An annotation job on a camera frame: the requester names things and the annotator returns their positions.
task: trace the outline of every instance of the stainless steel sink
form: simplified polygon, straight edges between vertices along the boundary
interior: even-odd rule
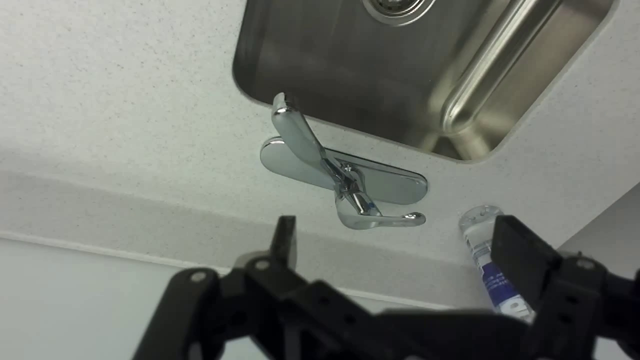
[[[237,88],[456,160],[485,157],[614,0],[247,0]]]

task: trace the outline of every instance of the sink drain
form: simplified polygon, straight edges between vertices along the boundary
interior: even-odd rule
[[[361,0],[371,18],[388,26],[418,21],[436,0]]]

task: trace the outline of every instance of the chrome faucet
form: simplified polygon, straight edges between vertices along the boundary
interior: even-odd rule
[[[262,146],[262,164],[276,173],[331,188],[336,192],[337,218],[344,226],[366,230],[424,224],[424,213],[419,211],[384,216],[373,202],[419,202],[428,192],[424,176],[323,148],[303,113],[289,105],[285,94],[273,97],[272,122],[279,136]]]

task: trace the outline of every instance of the faucet handle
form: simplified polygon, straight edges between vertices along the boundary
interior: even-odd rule
[[[331,188],[344,226],[363,230],[424,224],[426,218],[419,211],[384,216],[373,202],[413,203],[421,200],[428,192],[424,176],[323,148],[303,113],[289,105],[285,94],[273,97],[272,122],[279,136],[262,146],[262,164],[276,173]]]

